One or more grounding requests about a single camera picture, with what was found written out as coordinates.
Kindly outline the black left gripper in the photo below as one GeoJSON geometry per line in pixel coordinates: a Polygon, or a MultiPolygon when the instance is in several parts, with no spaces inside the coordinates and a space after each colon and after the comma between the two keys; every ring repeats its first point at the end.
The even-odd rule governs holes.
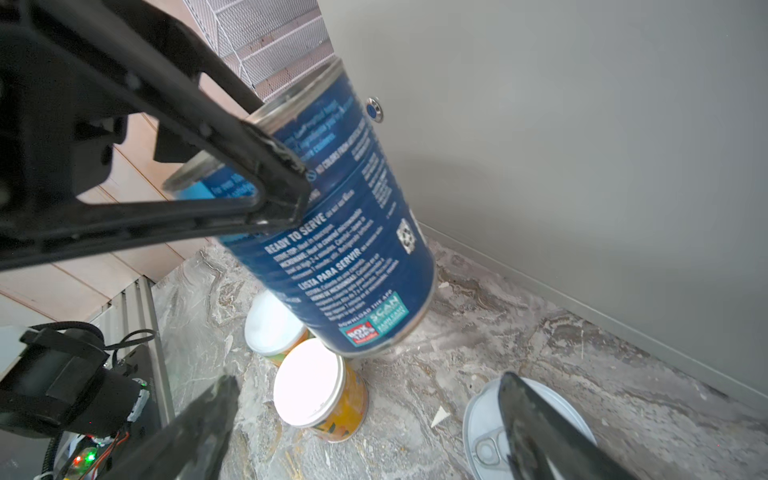
{"type": "Polygon", "coordinates": [[[145,41],[97,45],[36,1],[1,4],[2,268],[299,225],[311,187],[298,157],[194,83],[207,75],[248,114],[263,101],[181,20],[146,1],[104,4],[145,41]],[[80,201],[108,178],[113,147],[139,110],[235,170],[256,195],[80,201]]]}

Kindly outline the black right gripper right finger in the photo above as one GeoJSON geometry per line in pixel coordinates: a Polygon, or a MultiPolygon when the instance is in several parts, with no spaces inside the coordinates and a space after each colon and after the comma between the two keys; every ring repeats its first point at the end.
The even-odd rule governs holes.
{"type": "Polygon", "coordinates": [[[517,374],[500,379],[498,405],[516,479],[633,479],[517,374]]]}

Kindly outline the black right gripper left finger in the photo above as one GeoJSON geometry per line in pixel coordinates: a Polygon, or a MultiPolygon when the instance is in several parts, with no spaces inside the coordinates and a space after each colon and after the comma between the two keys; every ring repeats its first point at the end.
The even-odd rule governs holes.
{"type": "Polygon", "coordinates": [[[218,479],[233,432],[239,395],[234,376],[219,377],[170,424],[103,477],[218,479]]]}

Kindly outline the blue soup can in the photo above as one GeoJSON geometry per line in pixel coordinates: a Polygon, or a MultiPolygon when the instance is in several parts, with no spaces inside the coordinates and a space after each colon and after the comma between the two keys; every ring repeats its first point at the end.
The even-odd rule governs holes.
{"type": "Polygon", "coordinates": [[[293,150],[312,191],[302,223],[220,243],[324,344],[347,357],[403,340],[428,310],[437,273],[340,59],[250,116],[293,150]]]}

